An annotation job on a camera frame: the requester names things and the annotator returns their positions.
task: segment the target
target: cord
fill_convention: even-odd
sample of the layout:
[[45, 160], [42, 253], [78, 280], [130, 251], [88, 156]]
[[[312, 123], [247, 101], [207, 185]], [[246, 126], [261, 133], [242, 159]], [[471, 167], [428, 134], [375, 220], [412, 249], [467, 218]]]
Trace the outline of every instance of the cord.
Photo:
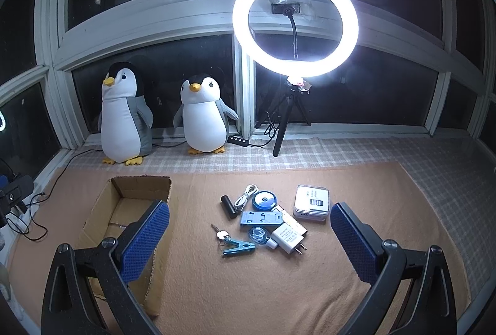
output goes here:
[[[45, 199], [38, 200], [38, 201], [36, 201], [36, 202], [33, 202], [34, 198], [36, 198], [37, 196], [44, 196], [44, 195], [45, 195], [45, 193], [44, 193], [44, 192], [40, 192], [39, 194], [35, 194], [35, 195], [33, 195], [33, 196], [31, 197], [31, 201], [30, 201], [30, 202], [29, 202], [29, 204], [28, 204], [28, 208], [29, 208], [29, 217], [31, 218], [31, 221], [32, 221], [32, 222], [33, 222], [36, 226], [41, 227], [42, 229], [44, 229], [44, 230], [45, 230], [45, 232], [44, 232], [41, 236], [39, 236], [39, 237], [37, 237], [37, 238], [30, 238], [30, 237], [28, 237], [27, 235], [28, 235], [28, 234], [29, 234], [29, 232], [30, 232], [29, 226], [28, 226], [28, 225], [26, 224], [26, 222], [25, 222], [24, 220], [22, 220], [20, 217], [18, 217], [18, 219], [19, 219], [19, 220], [20, 220], [20, 221], [21, 221], [21, 222], [22, 222], [22, 223], [26, 226], [26, 229], [27, 229], [27, 230], [26, 230], [25, 232], [23, 232], [23, 231], [22, 231], [22, 229], [21, 229], [19, 226], [17, 226], [17, 224], [16, 224], [15, 222], [13, 222], [10, 218], [7, 218], [7, 224], [8, 224], [8, 226], [11, 228], [11, 230], [12, 230], [12, 231], [14, 231], [14, 232], [16, 232], [16, 233], [18, 233], [18, 234], [22, 234], [22, 235], [23, 235], [24, 237], [26, 237], [29, 241], [33, 241], [33, 242], [35, 242], [35, 241], [39, 241], [39, 240], [41, 240], [42, 238], [44, 238], [44, 237], [48, 234], [48, 229], [47, 229], [45, 226], [43, 226], [43, 225], [41, 225], [41, 224], [39, 224], [39, 223], [36, 223], [36, 221], [35, 221], [35, 220], [34, 220], [34, 218], [33, 218], [33, 212], [31, 211], [31, 206], [33, 206], [33, 205], [37, 205], [37, 204], [39, 204], [39, 203], [46, 202], [46, 201], [50, 198], [51, 194], [53, 193], [53, 191], [54, 191], [54, 189], [55, 189], [55, 186], [57, 185], [57, 182], [59, 182], [59, 179], [62, 177], [62, 175], [64, 174], [65, 170], [67, 170], [67, 168], [69, 167], [69, 164], [71, 163], [71, 161], [72, 161], [72, 160], [74, 160], [74, 159], [75, 159], [76, 157], [78, 157], [78, 156], [81, 156], [81, 155], [82, 155], [82, 154], [84, 154], [84, 153], [88, 153], [88, 152], [102, 152], [102, 151], [103, 151], [103, 150], [99, 150], [99, 149], [89, 149], [89, 150], [85, 150], [84, 152], [81, 152], [81, 153], [78, 153], [78, 154], [76, 154], [76, 155], [72, 156], [72, 157], [70, 158], [69, 162], [67, 163], [67, 165], [64, 167], [64, 169], [63, 169], [63, 170], [62, 170], [62, 172], [60, 173], [60, 175], [56, 178], [56, 180], [55, 180], [55, 182], [54, 182], [54, 186], [52, 186], [52, 187], [51, 187], [51, 190], [50, 190], [50, 193], [48, 194], [48, 196], [47, 196]], [[14, 226], [16, 226], [17, 230], [15, 230], [15, 229], [11, 226], [11, 224], [10, 224], [10, 223], [12, 223]]]
[[184, 145], [185, 143], [186, 143], [186, 141], [181, 142], [181, 143], [178, 143], [178, 144], [173, 145], [173, 146], [164, 146], [164, 145], [156, 145], [156, 144], [152, 144], [152, 146], [155, 146], [155, 147], [163, 147], [163, 148], [165, 148], [165, 149], [170, 149], [170, 148], [172, 148], [172, 147], [178, 147], [178, 146], [180, 146], [180, 145]]
[[267, 118], [269, 120], [269, 125], [265, 129], [263, 134], [269, 136], [270, 139], [267, 142], [265, 142], [263, 145], [253, 145], [250, 143], [249, 144], [250, 147], [265, 147], [272, 141], [272, 139], [276, 137], [277, 131], [279, 130], [279, 126], [276, 127], [274, 122], [272, 122], [272, 120], [270, 119], [269, 111], [266, 111], [266, 113], [267, 113]]
[[16, 178], [16, 174], [15, 174], [14, 170], [12, 169], [12, 167], [1, 157], [0, 157], [0, 161], [7, 166], [7, 168], [10, 170], [10, 172], [12, 174], [12, 177]]
[[238, 212], [242, 211], [246, 203], [248, 202], [249, 197], [257, 193], [258, 191], [259, 191], [259, 187], [256, 186], [255, 184], [248, 185], [243, 195], [241, 195], [237, 199], [237, 201], [234, 202], [234, 209], [236, 209]]

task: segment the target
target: yellow feet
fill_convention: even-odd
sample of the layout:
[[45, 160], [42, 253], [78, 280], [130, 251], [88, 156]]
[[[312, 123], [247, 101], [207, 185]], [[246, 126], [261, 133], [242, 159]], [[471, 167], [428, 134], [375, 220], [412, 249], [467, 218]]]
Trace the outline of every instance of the yellow feet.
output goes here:
[[143, 162], [143, 157], [138, 156], [135, 157], [134, 159], [126, 160], [126, 165], [127, 166], [134, 166], [135, 164], [140, 165], [142, 162]]
[[103, 163], [103, 164], [110, 164], [110, 165], [112, 165], [112, 164], [115, 164], [116, 162], [115, 162], [115, 160], [112, 160], [112, 159], [109, 159], [108, 157], [105, 157], [105, 158], [102, 160], [102, 163]]
[[193, 149], [192, 147], [190, 147], [188, 149], [188, 154], [202, 154], [203, 152], [200, 152], [199, 150], [196, 150], [196, 149]]
[[214, 153], [224, 153], [226, 151], [226, 148], [224, 146], [219, 147], [217, 150], [214, 150]]

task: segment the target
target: ceiling light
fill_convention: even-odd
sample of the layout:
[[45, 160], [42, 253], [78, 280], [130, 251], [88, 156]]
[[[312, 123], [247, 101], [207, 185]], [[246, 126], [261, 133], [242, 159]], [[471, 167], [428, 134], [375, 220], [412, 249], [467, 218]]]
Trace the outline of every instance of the ceiling light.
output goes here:
[[312, 77], [330, 72], [341, 65], [358, 40], [358, 17], [351, 0], [330, 0], [341, 15], [343, 35], [338, 47], [328, 57], [316, 61], [277, 59], [266, 53], [255, 42], [248, 25], [248, 14], [255, 0], [236, 0], [232, 10], [232, 25], [237, 40], [246, 53], [257, 63], [273, 72], [286, 76]]

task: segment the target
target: keys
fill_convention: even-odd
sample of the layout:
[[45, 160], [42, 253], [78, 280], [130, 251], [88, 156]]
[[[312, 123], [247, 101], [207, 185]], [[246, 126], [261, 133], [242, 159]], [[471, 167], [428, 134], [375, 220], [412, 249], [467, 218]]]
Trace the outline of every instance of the keys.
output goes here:
[[229, 233], [227, 231], [225, 231], [225, 230], [219, 230], [217, 228], [217, 226], [215, 226], [214, 224], [212, 224], [212, 228], [217, 232], [217, 238], [220, 241], [230, 240], [231, 236], [229, 235]]

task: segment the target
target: small white box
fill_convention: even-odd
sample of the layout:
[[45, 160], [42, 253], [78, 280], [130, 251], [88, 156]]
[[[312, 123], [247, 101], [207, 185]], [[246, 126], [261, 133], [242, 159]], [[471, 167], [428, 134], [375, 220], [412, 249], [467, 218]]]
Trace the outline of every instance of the small white box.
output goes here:
[[293, 215], [301, 219], [324, 221], [329, 216], [330, 196], [327, 188], [298, 185]]

